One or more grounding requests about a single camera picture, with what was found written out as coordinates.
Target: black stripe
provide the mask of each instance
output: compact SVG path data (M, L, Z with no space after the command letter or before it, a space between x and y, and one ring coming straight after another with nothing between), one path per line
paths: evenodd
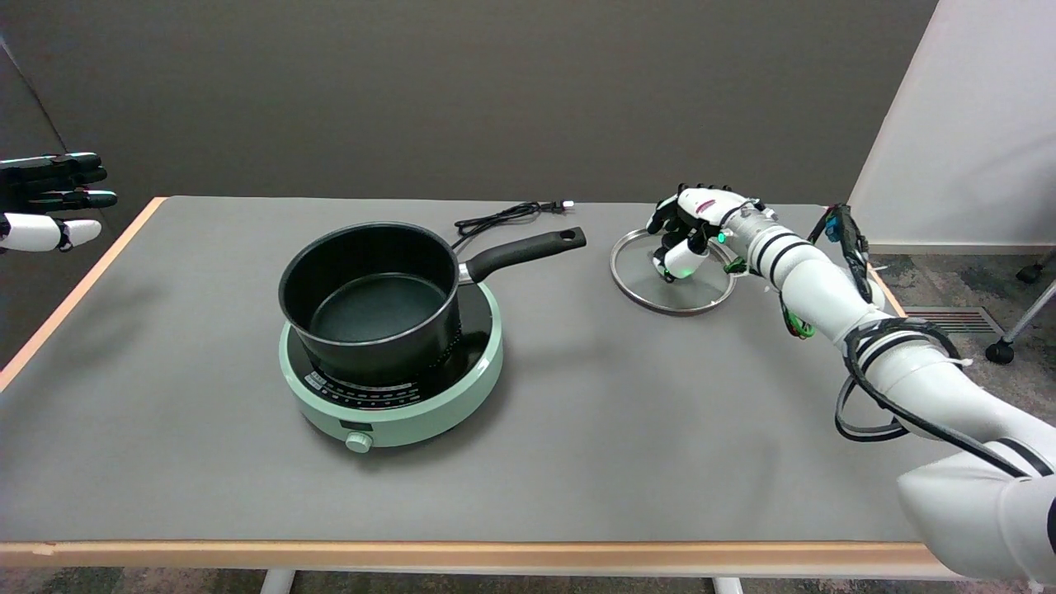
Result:
M869 366L872 365L872 361L876 360L876 357L879 357L880 355L886 353L887 351L891 350L894 347L898 347L899 345L902 345L903 342L908 342L910 340L924 340L925 342L928 341L926 337L920 334L912 336L899 336L898 338L888 340L887 342L884 342L880 347L876 347L876 350L869 353L869 356L866 357L864 361L862 361L862 372L865 373L866 371L869 371Z
M1040 458L1038 458L1033 451L1031 451L1030 449L1027 449L1023 444L1017 442L1016 440L1014 440L1012 438L999 438L997 440L997 443L1003 444L1003 445L1007 446L1008 449L1011 449L1012 451L1015 451L1017 454L1019 454L1020 458L1022 458L1023 460L1025 460L1031 466L1034 466L1034 469L1037 470L1038 474L1041 475L1042 477L1052 476L1053 469L1050 468L1048 464L1045 464L1045 461L1041 460ZM1052 513L1050 513L1050 515L1049 515L1049 536L1050 536L1050 539L1052 538L1052 531L1053 531L1053 524L1052 524L1052 522L1053 522Z
M1053 505L1049 508L1049 545L1056 555L1056 499L1053 499Z
M778 239L780 239L782 237L797 237L797 236L794 233L792 233L792 231L785 231L785 233L779 233L779 234L775 235L774 237L768 239L767 242L762 244L762 247L759 248L759 252L756 253L756 255L755 255L755 270L756 271L758 271L760 273L762 272L762 271L759 270L759 266L762 265L762 256L763 256L763 254L767 253L767 248L770 247L771 243L777 241Z
M720 227L724 227L725 226L725 222L730 220L730 217L733 216L734 212L736 212L736 211L740 210L741 208L743 208L743 206L746 204L748 204L748 202L741 202L740 206L738 206L738 207L734 208L733 210L731 210L731 211L727 212L725 215L723 215L722 219L719 221L719 226Z
M784 249L777 253L777 256L774 256L774 259L770 262L770 284L774 284L774 271L777 270L777 262L780 261L781 256L788 254L789 249L792 249L793 247L799 247L800 245L806 245L808 247L812 246L809 242L800 239L795 243L790 243L786 245Z
M857 356L859 356L859 358L862 358L862 355L864 355L865 352L869 349L869 347L872 346L872 344L875 342L875 341L876 341L876 337L875 336L870 336L868 338L865 338L861 342L859 342L859 350L857 350Z

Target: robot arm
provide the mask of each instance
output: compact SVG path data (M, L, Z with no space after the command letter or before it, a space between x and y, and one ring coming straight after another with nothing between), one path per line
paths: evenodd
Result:
M116 204L114 192L86 189L106 177L91 152L0 161L0 253L68 252L98 237L98 221L48 214Z
M844 244L852 268L861 264L849 275L777 224L771 209L730 188L680 186L657 205L647 229L674 236L654 255L665 281L692 275L709 243L723 243L777 290L794 318L841 350L849 372L837 398L842 434L869 442L911 432L964 450L898 481L903 511L939 560L969 577L1056 583L1056 428L968 379L965 361L935 327L884 313L880 291L864 278L864 241ZM893 413L891 425L841 424L840 401L855 387Z

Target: table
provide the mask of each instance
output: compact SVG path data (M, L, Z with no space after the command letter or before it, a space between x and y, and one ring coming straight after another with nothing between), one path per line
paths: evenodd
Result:
M631 303L607 258L645 204L469 244L573 225L589 242L489 278L506 364L454 430L363 458L312 430L276 360L286 262L346 224L452 238L505 206L154 200L0 374L0 563L954 576L894 491L949 446L843 441L835 351L785 334L760 281L695 318ZM806 234L822 210L780 214Z

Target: gray wall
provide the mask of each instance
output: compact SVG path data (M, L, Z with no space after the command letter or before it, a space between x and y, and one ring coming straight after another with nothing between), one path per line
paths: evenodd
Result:
M0 52L0 159L59 152L40 108ZM99 220L98 211L78 212ZM0 255L0 367L3 367L113 242L113 233L68 254Z
M0 2L124 227L155 194L850 193L935 0Z

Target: white wall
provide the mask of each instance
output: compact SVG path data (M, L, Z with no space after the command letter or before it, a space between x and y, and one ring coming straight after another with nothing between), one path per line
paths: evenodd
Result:
M876 252L1056 243L1056 1L941 0L850 203Z

